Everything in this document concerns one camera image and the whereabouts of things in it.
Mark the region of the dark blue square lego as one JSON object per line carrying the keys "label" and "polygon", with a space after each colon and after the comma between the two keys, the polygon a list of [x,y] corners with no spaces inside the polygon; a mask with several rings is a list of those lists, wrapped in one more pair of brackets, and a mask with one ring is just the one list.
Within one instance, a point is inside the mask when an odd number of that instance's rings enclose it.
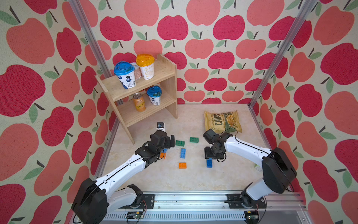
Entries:
{"label": "dark blue square lego", "polygon": [[207,159],[207,160],[206,160],[206,164],[207,164],[207,168],[212,168],[212,167],[213,167],[213,161],[212,161],[212,159]]}

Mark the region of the orange square lego brick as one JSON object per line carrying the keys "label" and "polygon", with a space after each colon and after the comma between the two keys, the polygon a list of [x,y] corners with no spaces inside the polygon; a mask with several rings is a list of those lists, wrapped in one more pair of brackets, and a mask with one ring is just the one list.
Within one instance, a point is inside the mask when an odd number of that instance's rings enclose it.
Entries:
{"label": "orange square lego brick", "polygon": [[187,168],[187,163],[186,162],[180,162],[179,163],[179,169],[186,169]]}

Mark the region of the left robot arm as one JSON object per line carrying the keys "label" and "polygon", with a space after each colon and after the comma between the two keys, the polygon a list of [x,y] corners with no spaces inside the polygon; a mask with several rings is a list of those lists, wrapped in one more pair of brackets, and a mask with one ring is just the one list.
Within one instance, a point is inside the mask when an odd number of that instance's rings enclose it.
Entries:
{"label": "left robot arm", "polygon": [[82,224],[99,224],[108,212],[124,206],[138,207],[143,192],[132,184],[120,189],[127,180],[157,162],[163,149],[175,147],[174,135],[157,130],[150,140],[112,172],[92,180],[85,179],[77,191],[71,209]]}

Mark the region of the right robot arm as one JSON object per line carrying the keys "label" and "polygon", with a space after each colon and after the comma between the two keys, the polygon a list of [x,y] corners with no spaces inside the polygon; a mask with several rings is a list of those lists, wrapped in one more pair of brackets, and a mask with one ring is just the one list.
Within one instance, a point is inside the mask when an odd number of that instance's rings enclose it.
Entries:
{"label": "right robot arm", "polygon": [[274,192],[282,194],[297,176],[293,164],[281,148],[268,149],[238,139],[228,132],[216,133],[212,129],[203,134],[210,144],[205,147],[205,158],[223,162],[227,153],[239,155],[262,168],[263,178],[248,185],[241,193],[242,201],[258,201]]}

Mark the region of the green lego brick left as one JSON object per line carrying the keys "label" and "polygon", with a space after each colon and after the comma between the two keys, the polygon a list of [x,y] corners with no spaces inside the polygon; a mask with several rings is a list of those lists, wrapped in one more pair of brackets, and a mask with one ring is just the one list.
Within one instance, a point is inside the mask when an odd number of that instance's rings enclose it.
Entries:
{"label": "green lego brick left", "polygon": [[184,141],[176,140],[175,145],[176,145],[176,146],[180,146],[180,147],[184,147],[184,146],[185,146],[185,142],[184,142]]}

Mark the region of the green lego brick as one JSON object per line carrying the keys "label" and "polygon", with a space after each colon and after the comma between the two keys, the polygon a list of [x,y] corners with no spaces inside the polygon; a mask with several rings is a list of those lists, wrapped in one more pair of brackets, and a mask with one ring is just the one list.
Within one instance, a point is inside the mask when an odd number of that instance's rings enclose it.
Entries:
{"label": "green lego brick", "polygon": [[198,137],[190,137],[190,138],[189,138],[189,142],[190,142],[190,143],[198,143],[198,142],[199,142],[199,138],[198,138]]}
{"label": "green lego brick", "polygon": [[184,142],[184,141],[176,140],[175,145],[176,145],[176,146],[180,146],[180,147],[184,147],[184,146],[185,146],[185,142]]}

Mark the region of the green lego brick right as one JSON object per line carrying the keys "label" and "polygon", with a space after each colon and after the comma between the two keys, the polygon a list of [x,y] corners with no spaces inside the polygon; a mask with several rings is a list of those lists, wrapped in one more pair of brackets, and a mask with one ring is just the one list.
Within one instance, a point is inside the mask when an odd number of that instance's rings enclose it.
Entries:
{"label": "green lego brick right", "polygon": [[198,142],[199,142],[199,138],[198,138],[198,137],[190,137],[190,138],[189,138],[189,142],[190,142],[190,143],[198,143]]}

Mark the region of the yellow chips bag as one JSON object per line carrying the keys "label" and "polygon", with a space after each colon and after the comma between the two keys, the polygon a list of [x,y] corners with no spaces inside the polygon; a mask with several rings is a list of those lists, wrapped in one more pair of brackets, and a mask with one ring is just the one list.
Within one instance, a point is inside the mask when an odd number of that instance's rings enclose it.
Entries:
{"label": "yellow chips bag", "polygon": [[222,132],[242,132],[239,114],[237,111],[226,113],[204,112],[205,130],[212,129],[215,133]]}

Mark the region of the small green white carton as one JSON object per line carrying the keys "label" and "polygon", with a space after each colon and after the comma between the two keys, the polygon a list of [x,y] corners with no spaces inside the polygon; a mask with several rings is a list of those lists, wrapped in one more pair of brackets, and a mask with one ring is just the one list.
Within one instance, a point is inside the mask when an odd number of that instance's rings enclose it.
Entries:
{"label": "small green white carton", "polygon": [[259,172],[262,172],[263,170],[262,170],[262,167],[260,167],[259,165],[255,165],[254,166],[254,168],[256,169],[256,170],[258,170]]}

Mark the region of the orange soda can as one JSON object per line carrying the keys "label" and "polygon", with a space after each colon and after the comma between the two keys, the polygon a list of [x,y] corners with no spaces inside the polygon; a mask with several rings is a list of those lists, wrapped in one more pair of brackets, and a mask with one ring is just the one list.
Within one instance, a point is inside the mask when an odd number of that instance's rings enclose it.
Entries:
{"label": "orange soda can", "polygon": [[138,112],[143,112],[146,110],[144,97],[140,93],[135,93],[133,95],[133,102],[135,105],[135,108]]}

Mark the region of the blue lid yogurt cup lower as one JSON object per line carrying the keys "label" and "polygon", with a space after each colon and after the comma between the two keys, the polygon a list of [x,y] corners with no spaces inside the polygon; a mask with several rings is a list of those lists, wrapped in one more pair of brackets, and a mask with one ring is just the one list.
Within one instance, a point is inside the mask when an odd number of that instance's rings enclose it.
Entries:
{"label": "blue lid yogurt cup lower", "polygon": [[149,97],[149,100],[153,105],[155,105],[155,106],[160,105],[162,90],[159,86],[156,85],[156,86],[150,87],[147,90],[146,94]]}

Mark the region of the blue lid yogurt cup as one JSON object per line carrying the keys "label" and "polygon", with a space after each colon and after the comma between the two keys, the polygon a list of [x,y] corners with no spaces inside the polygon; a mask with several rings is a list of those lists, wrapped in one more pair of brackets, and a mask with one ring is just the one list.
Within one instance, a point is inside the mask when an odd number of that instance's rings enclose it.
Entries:
{"label": "blue lid yogurt cup", "polygon": [[119,78],[119,81],[125,89],[136,86],[134,70],[135,68],[129,62],[121,61],[115,65],[114,74]]}
{"label": "blue lid yogurt cup", "polygon": [[156,86],[150,87],[147,90],[146,94],[149,97],[149,100],[153,105],[155,105],[155,106],[160,105],[162,90],[159,86],[156,85]]}

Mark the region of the wooden two-tier shelf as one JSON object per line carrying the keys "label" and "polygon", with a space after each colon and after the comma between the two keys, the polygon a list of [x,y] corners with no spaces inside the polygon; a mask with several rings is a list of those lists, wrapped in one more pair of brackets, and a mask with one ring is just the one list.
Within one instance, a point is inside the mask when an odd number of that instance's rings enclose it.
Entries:
{"label": "wooden two-tier shelf", "polygon": [[[98,75],[96,75],[95,78],[132,144],[134,144],[135,141],[128,130],[128,127],[142,121],[164,108],[167,109],[174,118],[178,117],[177,65],[164,55],[159,54],[157,56],[157,60],[154,62],[154,77],[149,80],[139,79],[136,86],[130,89],[124,89],[119,81],[119,78],[114,76],[104,80],[101,80]],[[159,85],[162,89],[160,105],[153,105],[150,103],[148,96],[144,96],[146,110],[143,112],[138,112],[135,109],[132,100],[120,105],[115,104],[116,101],[135,93],[139,93],[141,90],[145,90],[153,85]]]}

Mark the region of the pink yogurt cup behind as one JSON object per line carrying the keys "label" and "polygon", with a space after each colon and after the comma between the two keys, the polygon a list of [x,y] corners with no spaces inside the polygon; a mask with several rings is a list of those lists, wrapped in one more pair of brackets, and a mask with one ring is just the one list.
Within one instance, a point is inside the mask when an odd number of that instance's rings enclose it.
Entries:
{"label": "pink yogurt cup behind", "polygon": [[131,65],[134,67],[134,76],[136,80],[139,80],[142,78],[142,73],[139,68],[139,66],[136,63],[131,63]]}

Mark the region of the blue lid yogurt cup upper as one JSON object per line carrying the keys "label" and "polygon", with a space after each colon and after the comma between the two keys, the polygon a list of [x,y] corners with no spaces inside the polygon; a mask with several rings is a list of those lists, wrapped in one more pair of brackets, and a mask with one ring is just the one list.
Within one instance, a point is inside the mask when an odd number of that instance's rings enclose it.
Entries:
{"label": "blue lid yogurt cup upper", "polygon": [[119,78],[119,81],[125,89],[136,86],[134,70],[135,68],[129,62],[121,61],[115,65],[114,74]]}

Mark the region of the orange lid yogurt cup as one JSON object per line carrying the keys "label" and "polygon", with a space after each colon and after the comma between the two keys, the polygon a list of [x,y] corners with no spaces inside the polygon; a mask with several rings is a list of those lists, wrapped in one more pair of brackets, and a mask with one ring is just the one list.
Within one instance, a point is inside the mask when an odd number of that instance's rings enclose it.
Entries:
{"label": "orange lid yogurt cup", "polygon": [[154,62],[155,58],[150,54],[137,55],[136,64],[139,66],[141,74],[145,80],[154,77]]}

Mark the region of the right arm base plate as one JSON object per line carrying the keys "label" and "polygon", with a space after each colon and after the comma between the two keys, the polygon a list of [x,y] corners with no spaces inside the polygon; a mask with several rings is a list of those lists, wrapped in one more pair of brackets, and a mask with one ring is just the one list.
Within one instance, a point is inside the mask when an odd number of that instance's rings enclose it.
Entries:
{"label": "right arm base plate", "polygon": [[265,209],[266,202],[262,197],[259,200],[253,200],[249,196],[242,196],[241,194],[227,194],[224,203],[229,205],[230,209]]}

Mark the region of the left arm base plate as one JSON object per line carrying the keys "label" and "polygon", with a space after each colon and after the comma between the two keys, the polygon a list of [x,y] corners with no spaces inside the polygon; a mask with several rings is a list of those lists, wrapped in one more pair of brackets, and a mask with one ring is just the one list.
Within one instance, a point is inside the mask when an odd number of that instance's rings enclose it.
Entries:
{"label": "left arm base plate", "polygon": [[141,198],[136,198],[131,205],[123,206],[121,209],[153,209],[155,194],[143,194]]}

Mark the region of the aluminium front rail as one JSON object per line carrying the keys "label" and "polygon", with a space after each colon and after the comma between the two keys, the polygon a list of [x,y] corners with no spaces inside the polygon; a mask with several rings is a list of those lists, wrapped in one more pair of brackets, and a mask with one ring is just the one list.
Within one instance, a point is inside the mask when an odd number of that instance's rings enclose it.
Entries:
{"label": "aluminium front rail", "polygon": [[[116,209],[99,224],[312,224],[298,193],[264,196],[265,209],[230,209],[227,194],[239,191],[147,191],[154,208]],[[82,224],[75,216],[72,224]]]}

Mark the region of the left aluminium corner post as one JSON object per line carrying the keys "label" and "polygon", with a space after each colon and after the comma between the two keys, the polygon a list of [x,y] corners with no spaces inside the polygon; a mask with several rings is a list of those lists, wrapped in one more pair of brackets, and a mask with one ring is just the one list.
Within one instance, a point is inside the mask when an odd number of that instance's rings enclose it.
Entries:
{"label": "left aluminium corner post", "polygon": [[102,50],[98,44],[97,39],[95,38],[92,27],[90,26],[90,23],[86,17],[86,13],[78,0],[69,0],[71,8],[74,12],[74,15],[76,16],[76,19],[78,20],[82,31],[84,32],[85,38],[87,39],[91,50],[98,62],[98,66],[100,67],[101,71],[104,74],[105,78],[112,77],[112,73],[106,63],[106,60],[104,58],[104,54],[102,53]]}

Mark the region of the aluminium corner post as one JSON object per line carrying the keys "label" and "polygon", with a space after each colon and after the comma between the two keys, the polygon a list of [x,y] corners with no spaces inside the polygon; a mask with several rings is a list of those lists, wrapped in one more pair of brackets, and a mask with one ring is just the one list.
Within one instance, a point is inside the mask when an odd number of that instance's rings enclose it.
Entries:
{"label": "aluminium corner post", "polygon": [[307,19],[308,15],[311,13],[315,4],[318,1],[309,0],[304,1],[301,9],[299,9],[297,17],[294,19],[292,26],[290,27],[286,37],[282,41],[282,44],[278,48],[278,52],[276,53],[270,67],[265,72],[263,79],[258,86],[257,90],[255,91],[253,98],[251,99],[250,103],[248,104],[249,110],[253,111],[256,102],[258,101],[259,97],[262,95],[266,85],[268,84],[271,76],[274,74],[275,70],[279,66],[281,60],[283,59],[285,52],[289,49],[289,47],[293,44],[294,38],[297,36],[297,33],[303,26],[305,20]]}
{"label": "aluminium corner post", "polygon": [[104,74],[105,78],[112,77],[112,73],[106,63],[106,60],[104,58],[104,54],[102,53],[102,50],[98,44],[97,39],[95,38],[92,27],[90,26],[90,23],[86,17],[86,13],[78,0],[69,0],[71,8],[74,12],[74,15],[76,16],[76,19],[78,20],[82,31],[84,32],[85,38],[87,39],[91,50],[98,62],[98,66],[100,67],[101,71]]}

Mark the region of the right aluminium corner post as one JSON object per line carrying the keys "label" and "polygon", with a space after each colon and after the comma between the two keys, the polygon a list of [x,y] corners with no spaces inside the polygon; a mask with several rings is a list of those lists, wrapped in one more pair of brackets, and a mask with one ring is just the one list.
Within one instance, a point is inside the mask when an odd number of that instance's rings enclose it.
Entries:
{"label": "right aluminium corner post", "polygon": [[289,49],[289,47],[293,44],[294,38],[297,36],[297,33],[303,26],[305,20],[307,19],[308,15],[311,13],[315,4],[318,1],[309,0],[304,1],[301,9],[299,9],[297,17],[294,19],[292,26],[290,27],[286,37],[282,41],[282,44],[278,48],[278,52],[276,53],[270,67],[265,72],[263,79],[258,86],[257,90],[255,91],[253,98],[251,99],[250,103],[248,104],[249,110],[253,111],[256,102],[258,101],[259,97],[262,95],[266,85],[268,84],[271,76],[274,74],[275,70],[279,66],[281,60],[283,59],[285,52]]}

